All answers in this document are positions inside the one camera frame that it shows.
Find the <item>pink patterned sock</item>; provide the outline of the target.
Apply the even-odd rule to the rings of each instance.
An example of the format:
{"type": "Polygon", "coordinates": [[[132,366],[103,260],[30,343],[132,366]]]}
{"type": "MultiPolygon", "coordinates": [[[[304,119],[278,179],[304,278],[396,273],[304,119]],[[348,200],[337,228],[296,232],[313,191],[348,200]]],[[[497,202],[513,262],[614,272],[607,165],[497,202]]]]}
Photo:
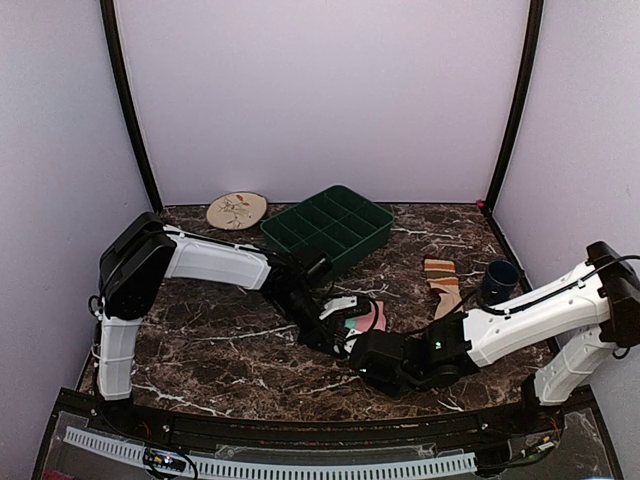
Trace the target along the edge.
{"type": "Polygon", "coordinates": [[[385,331],[387,329],[387,320],[384,312],[384,303],[376,301],[377,308],[371,307],[371,311],[365,315],[348,318],[344,321],[347,329],[357,332],[369,331],[374,325],[375,330],[385,331]]]}

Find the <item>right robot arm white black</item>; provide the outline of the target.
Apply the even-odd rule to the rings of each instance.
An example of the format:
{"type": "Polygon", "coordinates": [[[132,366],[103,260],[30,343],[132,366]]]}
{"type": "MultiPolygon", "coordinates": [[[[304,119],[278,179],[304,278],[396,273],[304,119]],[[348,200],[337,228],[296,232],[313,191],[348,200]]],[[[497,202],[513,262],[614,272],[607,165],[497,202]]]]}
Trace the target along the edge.
{"type": "Polygon", "coordinates": [[[448,314],[423,334],[371,330],[347,338],[349,366],[390,396],[404,388],[428,391],[570,331],[560,352],[526,381],[531,396],[511,410],[511,426],[530,434],[547,420],[549,407],[564,403],[607,358],[620,359],[638,346],[637,259],[593,243],[585,262],[513,300],[448,314]]]}

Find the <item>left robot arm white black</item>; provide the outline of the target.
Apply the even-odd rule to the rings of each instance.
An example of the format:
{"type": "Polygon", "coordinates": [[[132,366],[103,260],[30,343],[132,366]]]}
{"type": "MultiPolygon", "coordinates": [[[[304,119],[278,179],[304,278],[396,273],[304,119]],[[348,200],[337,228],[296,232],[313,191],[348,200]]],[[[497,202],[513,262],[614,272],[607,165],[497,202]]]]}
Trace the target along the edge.
{"type": "Polygon", "coordinates": [[[311,293],[331,270],[328,258],[316,248],[297,257],[228,243],[185,232],[145,212],[101,255],[99,269],[96,389],[106,400],[103,421],[120,436],[134,435],[141,427],[140,412],[125,399],[132,391],[139,326],[166,279],[257,291],[298,327],[300,344],[327,354],[340,351],[329,317],[311,293]]]}

